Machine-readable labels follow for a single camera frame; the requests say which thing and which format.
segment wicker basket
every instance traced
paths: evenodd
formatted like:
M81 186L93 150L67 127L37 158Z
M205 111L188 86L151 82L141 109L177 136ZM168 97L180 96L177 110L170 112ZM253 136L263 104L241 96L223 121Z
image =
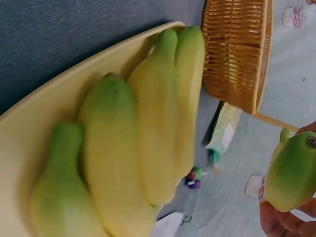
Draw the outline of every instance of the wicker basket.
M203 83L209 94L265 122L296 127L259 113L268 72L273 0L207 0Z

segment finger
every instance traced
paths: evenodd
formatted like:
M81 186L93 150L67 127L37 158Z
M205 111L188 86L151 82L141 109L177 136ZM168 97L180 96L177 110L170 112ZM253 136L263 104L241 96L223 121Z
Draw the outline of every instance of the finger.
M303 230L305 230L306 222L302 221L291 212L279 212L275 210L275 213L281 224L289 231L301 234Z
M304 126L304 127L301 127L297 132L296 134L299 134L299 133L302 133L302 132L316 132L316 121L307 125L307 126Z
M300 206L298 210L304 212L310 217L316 218L316 198L312 198L311 200Z
M299 237L281 224L274 208L266 201L260 204L260 223L268 237Z

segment yellow plate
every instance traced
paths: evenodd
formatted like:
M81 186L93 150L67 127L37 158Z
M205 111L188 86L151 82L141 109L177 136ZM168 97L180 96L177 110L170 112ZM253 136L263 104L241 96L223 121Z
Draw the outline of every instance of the yellow plate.
M178 30L167 23L114 45L52 79L0 117L0 232L31 237L30 191L45 164L50 133L61 119L73 119L91 85L113 72L127 78L147 55L157 34Z

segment gray carpet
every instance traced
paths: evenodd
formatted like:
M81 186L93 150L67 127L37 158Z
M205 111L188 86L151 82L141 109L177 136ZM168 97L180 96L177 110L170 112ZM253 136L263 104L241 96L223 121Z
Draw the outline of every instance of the gray carpet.
M200 25L204 0L0 0L0 114L93 54L169 21Z

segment papaya stem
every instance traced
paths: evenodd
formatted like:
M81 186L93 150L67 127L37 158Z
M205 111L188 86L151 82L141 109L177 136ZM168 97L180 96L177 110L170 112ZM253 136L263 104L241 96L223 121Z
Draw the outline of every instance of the papaya stem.
M316 137L309 137L307 142L310 148L316 149Z

